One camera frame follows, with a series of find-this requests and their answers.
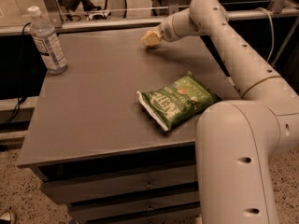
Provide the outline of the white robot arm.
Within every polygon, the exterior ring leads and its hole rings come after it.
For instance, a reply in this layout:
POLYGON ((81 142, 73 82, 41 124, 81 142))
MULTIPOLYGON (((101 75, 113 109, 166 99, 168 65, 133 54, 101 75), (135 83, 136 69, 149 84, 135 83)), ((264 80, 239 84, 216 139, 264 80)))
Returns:
POLYGON ((228 20, 218 0, 192 0, 142 41, 153 47, 208 35, 239 94, 209 107, 197 123, 203 224, 279 224, 269 158, 299 144, 299 96, 228 20))

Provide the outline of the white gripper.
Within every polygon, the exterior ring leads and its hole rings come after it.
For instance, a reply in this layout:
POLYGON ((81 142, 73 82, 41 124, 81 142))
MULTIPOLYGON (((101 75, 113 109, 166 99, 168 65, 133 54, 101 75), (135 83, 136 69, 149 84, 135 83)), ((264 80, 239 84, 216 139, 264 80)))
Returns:
POLYGON ((165 18, 159 25, 158 30, 149 30, 141 38, 141 41, 146 47, 156 47, 161 43, 161 40, 171 42, 173 38, 171 18, 165 18))

